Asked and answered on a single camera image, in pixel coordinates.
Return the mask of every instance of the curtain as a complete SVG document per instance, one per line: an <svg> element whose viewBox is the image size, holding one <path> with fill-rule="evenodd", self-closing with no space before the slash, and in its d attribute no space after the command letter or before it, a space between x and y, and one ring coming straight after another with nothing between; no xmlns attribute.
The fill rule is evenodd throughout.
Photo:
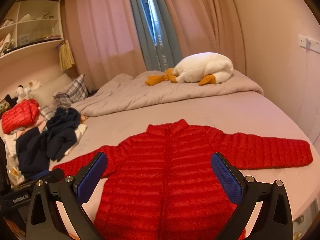
<svg viewBox="0 0 320 240"><path fill-rule="evenodd" d="M245 74L244 40L233 0L165 0L183 57L217 52Z"/></svg>
<svg viewBox="0 0 320 240"><path fill-rule="evenodd" d="M182 54L164 0L131 0L131 4L147 69L165 71L177 65Z"/></svg>
<svg viewBox="0 0 320 240"><path fill-rule="evenodd" d="M63 0L61 19L88 86L98 89L120 73L146 70L130 0Z"/></svg>

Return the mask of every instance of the pink curtain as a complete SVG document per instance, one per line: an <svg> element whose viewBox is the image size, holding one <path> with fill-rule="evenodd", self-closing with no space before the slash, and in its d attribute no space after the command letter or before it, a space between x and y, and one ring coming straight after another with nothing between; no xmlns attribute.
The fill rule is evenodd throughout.
<svg viewBox="0 0 320 240"><path fill-rule="evenodd" d="M184 57L217 52L245 74L244 40L233 0L165 0Z"/></svg>
<svg viewBox="0 0 320 240"><path fill-rule="evenodd" d="M61 18L88 86L100 88L120 73L146 71L130 0L63 0Z"/></svg>

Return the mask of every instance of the red puffer jacket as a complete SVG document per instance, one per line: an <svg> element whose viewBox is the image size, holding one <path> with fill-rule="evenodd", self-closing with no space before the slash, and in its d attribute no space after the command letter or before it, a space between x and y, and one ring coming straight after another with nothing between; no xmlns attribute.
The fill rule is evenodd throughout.
<svg viewBox="0 0 320 240"><path fill-rule="evenodd" d="M225 134L181 120L56 167L75 175L99 151L108 156L108 181L94 224L105 240L214 239L235 209L211 169L215 152L240 169L312 162L306 141Z"/></svg>
<svg viewBox="0 0 320 240"><path fill-rule="evenodd" d="M2 130L9 134L19 127L28 127L33 125L38 117L40 110L39 104L34 99L23 100L12 109L4 112L2 115Z"/></svg>

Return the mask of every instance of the gray-blue curtain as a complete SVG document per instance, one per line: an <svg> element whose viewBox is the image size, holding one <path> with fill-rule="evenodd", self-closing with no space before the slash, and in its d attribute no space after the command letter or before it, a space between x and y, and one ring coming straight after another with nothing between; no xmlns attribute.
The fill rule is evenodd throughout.
<svg viewBox="0 0 320 240"><path fill-rule="evenodd" d="M182 60L177 35L164 0L148 0L154 27L150 28L145 1L131 0L131 4L146 68L165 71Z"/></svg>

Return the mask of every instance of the jacket sleeve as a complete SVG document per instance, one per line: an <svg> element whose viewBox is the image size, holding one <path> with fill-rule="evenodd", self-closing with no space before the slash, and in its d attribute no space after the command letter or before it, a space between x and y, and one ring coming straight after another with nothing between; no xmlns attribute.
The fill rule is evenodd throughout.
<svg viewBox="0 0 320 240"><path fill-rule="evenodd" d="M303 140L225 134L212 127L207 136L213 152L221 152L238 169L300 167L313 161L310 145Z"/></svg>
<svg viewBox="0 0 320 240"><path fill-rule="evenodd" d="M53 169L61 168L65 176L75 176L78 171L83 166L87 165L98 152L104 152L108 157L108 165L102 175L102 178L105 178L116 171L117 167L128 155L129 149L130 145L126 141L120 143L119 146L102 146L91 153L79 156L69 162L56 165Z"/></svg>

